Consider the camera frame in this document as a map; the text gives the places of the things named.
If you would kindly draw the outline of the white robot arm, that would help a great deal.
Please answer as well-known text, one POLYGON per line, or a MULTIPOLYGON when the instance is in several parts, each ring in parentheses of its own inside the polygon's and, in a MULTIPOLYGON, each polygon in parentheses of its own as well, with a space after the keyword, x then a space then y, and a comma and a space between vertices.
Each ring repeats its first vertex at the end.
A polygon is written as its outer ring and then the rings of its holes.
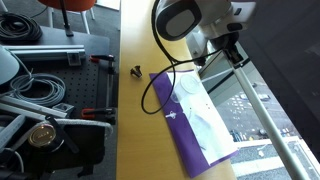
POLYGON ((233 0, 155 0, 151 11, 154 39, 171 62, 177 62, 162 45, 159 36, 177 41, 186 36, 194 61, 201 62, 207 42, 222 50, 228 60, 243 60, 236 42, 256 13, 254 1, 233 0))

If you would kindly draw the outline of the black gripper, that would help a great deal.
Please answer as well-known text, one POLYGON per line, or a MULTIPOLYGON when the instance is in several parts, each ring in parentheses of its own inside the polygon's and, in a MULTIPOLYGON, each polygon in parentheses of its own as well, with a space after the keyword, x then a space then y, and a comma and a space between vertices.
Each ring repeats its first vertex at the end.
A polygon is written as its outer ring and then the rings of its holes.
POLYGON ((213 40, 213 46, 216 49, 221 49, 228 60, 233 64, 240 63, 243 60, 242 55, 239 53, 236 42, 239 39, 239 33, 229 33, 222 35, 213 40))

